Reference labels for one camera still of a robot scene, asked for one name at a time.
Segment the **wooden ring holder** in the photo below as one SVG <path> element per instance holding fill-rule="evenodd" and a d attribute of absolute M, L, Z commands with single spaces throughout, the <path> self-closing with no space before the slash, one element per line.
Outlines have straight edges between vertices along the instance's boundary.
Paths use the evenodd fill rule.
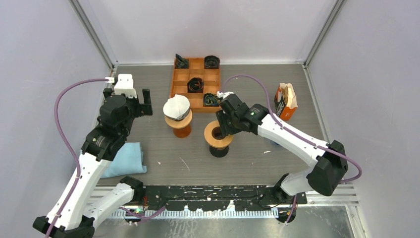
<path fill-rule="evenodd" d="M 233 141 L 234 136 L 228 135 L 223 137 L 222 139 L 216 139 L 216 137 L 214 137 L 213 135 L 213 131 L 218 128 L 220 129 L 220 125 L 217 120 L 210 122 L 205 127 L 204 138 L 210 146 L 217 149 L 224 149 L 225 147 L 229 146 L 229 144 Z"/>

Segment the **white paper coffee filter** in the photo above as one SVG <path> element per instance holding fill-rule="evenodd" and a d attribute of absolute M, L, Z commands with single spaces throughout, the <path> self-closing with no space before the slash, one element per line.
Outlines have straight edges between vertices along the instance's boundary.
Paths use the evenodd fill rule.
<path fill-rule="evenodd" d="M 164 115 L 177 117 L 190 110 L 189 99 L 183 95 L 175 94 L 163 106 Z"/>

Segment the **red black carafe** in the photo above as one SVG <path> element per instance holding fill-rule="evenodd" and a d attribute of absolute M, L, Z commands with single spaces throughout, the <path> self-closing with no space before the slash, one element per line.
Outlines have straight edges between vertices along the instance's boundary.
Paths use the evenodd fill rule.
<path fill-rule="evenodd" d="M 215 148 L 215 147 L 210 146 L 209 151 L 214 157 L 222 158 L 228 154 L 229 146 L 226 146 L 224 148 Z"/>

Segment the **wooden ring dripper stand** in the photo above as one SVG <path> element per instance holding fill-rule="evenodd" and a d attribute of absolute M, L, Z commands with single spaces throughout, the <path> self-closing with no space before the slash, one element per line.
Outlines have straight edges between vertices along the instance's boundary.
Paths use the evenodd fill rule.
<path fill-rule="evenodd" d="M 185 127 L 188 127 L 192 121 L 193 114 L 190 112 L 183 120 L 175 121 L 170 119 L 167 116 L 164 116 L 165 122 L 168 126 L 170 126 L 173 129 L 183 129 Z"/>

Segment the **orange glass carafe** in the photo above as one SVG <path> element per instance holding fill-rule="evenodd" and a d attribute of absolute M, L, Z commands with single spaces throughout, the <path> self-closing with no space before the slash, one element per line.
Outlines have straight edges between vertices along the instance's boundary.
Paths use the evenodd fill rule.
<path fill-rule="evenodd" d="M 188 137 L 191 133 L 192 129 L 191 126 L 188 125 L 184 128 L 173 128 L 173 133 L 178 138 L 185 138 Z"/>

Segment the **orange coffee filter box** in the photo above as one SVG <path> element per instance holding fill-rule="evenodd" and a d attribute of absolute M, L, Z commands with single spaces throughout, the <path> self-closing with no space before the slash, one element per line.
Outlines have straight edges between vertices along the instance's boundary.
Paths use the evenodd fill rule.
<path fill-rule="evenodd" d="M 297 96 L 291 83 L 280 83 L 274 96 L 275 113 L 288 121 L 298 108 Z"/>

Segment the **clear grey ribbed dripper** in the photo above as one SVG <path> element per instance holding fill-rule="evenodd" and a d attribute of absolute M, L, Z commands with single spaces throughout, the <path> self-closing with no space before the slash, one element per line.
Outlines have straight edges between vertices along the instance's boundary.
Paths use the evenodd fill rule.
<path fill-rule="evenodd" d="M 182 120 L 184 120 L 190 113 L 191 113 L 192 111 L 191 110 L 189 110 L 189 111 L 187 111 L 187 112 L 185 112 L 184 114 L 182 114 L 182 115 L 179 115 L 179 116 L 177 116 L 177 117 L 170 117 L 170 116 L 167 116 L 167 115 L 165 115 L 165 117 L 166 118 L 168 118 L 169 120 L 172 120 L 172 121 L 182 121 Z"/>

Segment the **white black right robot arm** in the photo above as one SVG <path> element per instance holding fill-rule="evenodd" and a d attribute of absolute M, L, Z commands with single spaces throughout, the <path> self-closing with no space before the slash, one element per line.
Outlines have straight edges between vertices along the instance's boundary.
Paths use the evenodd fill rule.
<path fill-rule="evenodd" d="M 268 108 L 254 104 L 248 107 L 233 92 L 217 92 L 220 111 L 216 112 L 222 135 L 250 132 L 269 139 L 302 159 L 308 166 L 295 174 L 284 174 L 276 183 L 273 195 L 280 203 L 286 204 L 294 195 L 316 191 L 331 196 L 348 170 L 343 158 L 344 146 L 333 141 L 327 143 L 272 116 Z"/>

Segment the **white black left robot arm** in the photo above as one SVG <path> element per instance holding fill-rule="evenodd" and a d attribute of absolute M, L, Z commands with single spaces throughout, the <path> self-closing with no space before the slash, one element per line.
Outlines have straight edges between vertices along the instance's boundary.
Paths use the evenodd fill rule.
<path fill-rule="evenodd" d="M 150 90 L 142 90 L 144 103 L 126 92 L 112 94 L 100 108 L 99 124 L 86 136 L 73 178 L 63 195 L 45 215 L 37 217 L 33 228 L 51 238 L 91 238 L 97 227 L 126 203 L 140 204 L 146 197 L 144 184 L 126 176 L 114 189 L 88 205 L 104 171 L 125 144 L 135 118 L 153 114 Z"/>

